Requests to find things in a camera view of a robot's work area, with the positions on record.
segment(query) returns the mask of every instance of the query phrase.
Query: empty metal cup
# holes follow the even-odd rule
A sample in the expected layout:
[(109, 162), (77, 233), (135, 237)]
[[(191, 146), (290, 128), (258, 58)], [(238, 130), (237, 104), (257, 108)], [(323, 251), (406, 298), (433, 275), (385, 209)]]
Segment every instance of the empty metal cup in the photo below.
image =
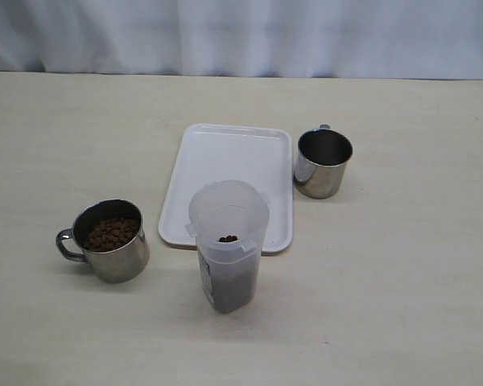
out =
[[(122, 247), (109, 252), (92, 252), (84, 248), (86, 237), (93, 227), (101, 220), (115, 217), (132, 219), (139, 223), (139, 229), (132, 239)], [(68, 239), (73, 239), (82, 253), (68, 251), (63, 245), (63, 240)], [(76, 218), (72, 228), (57, 234), (56, 245), (64, 257), (78, 263), (89, 263), (95, 275), (108, 283), (121, 283), (138, 276), (149, 258), (142, 214), (133, 203), (122, 199), (101, 201), (84, 210)]]
[(307, 131), (299, 138), (295, 164), (297, 189), (313, 199), (327, 199), (340, 189), (347, 162), (353, 155), (351, 142), (329, 125)]

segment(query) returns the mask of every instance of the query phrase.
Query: clear plastic container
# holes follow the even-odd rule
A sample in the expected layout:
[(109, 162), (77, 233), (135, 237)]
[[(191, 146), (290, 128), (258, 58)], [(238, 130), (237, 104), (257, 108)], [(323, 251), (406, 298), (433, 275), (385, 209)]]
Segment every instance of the clear plastic container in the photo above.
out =
[[(189, 205), (186, 229), (196, 238), (204, 291), (213, 308), (228, 313), (249, 303), (270, 220), (266, 196), (242, 181), (210, 183)], [(221, 237), (238, 240), (220, 242)]]

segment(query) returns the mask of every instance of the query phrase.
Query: white plastic tray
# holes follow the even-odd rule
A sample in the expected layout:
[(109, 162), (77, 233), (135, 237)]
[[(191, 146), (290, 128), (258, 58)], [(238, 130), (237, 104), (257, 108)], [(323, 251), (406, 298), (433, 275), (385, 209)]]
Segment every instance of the white plastic tray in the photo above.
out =
[(159, 217), (159, 234), (167, 243), (194, 246), (185, 229), (193, 195), (208, 183), (239, 179), (270, 200), (263, 252), (282, 251), (293, 236), (292, 163), (291, 137), (282, 130), (205, 123), (188, 127)]

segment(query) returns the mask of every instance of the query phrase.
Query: beige tabletop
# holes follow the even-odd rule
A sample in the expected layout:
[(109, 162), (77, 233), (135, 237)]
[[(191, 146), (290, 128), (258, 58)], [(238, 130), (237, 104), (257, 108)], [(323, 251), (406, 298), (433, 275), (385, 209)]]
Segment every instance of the beige tabletop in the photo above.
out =
[[(159, 213), (197, 122), (329, 123), (338, 195), (295, 192), (291, 247), (217, 314)], [(109, 197), (151, 259), (107, 285), (55, 235)], [(0, 385), (483, 385), (483, 81), (0, 73)]]

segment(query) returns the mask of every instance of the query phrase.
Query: white curtain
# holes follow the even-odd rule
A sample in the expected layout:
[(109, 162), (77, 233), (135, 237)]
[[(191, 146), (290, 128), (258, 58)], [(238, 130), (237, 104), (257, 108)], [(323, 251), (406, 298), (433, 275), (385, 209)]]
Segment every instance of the white curtain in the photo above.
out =
[(0, 70), (483, 79), (483, 0), (0, 0)]

